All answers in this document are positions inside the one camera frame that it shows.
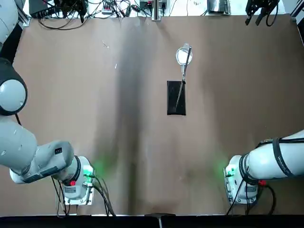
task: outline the tabletop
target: tabletop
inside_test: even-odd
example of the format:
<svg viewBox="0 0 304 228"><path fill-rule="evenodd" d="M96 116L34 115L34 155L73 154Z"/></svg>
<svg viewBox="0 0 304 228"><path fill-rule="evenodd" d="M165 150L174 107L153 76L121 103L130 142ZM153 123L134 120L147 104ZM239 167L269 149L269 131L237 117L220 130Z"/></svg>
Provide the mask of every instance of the tabletop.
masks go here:
<svg viewBox="0 0 304 228"><path fill-rule="evenodd" d="M116 214L224 214L229 159L304 126L304 53L296 24L289 15L278 15L270 28L246 26L245 19L90 19L71 31L32 20L14 62L28 87L20 120L39 144L67 140L86 156L107 182ZM175 53L186 42L193 48L187 115L168 116L166 85L181 79ZM6 186L1 215L55 214L50 178L16 185L7 168L0 170L6 174L0 176ZM275 213L304 213L302 183L270 182ZM269 210L270 193L263 196L252 213ZM95 194L93 206L78 213L104 213L102 199Z"/></svg>

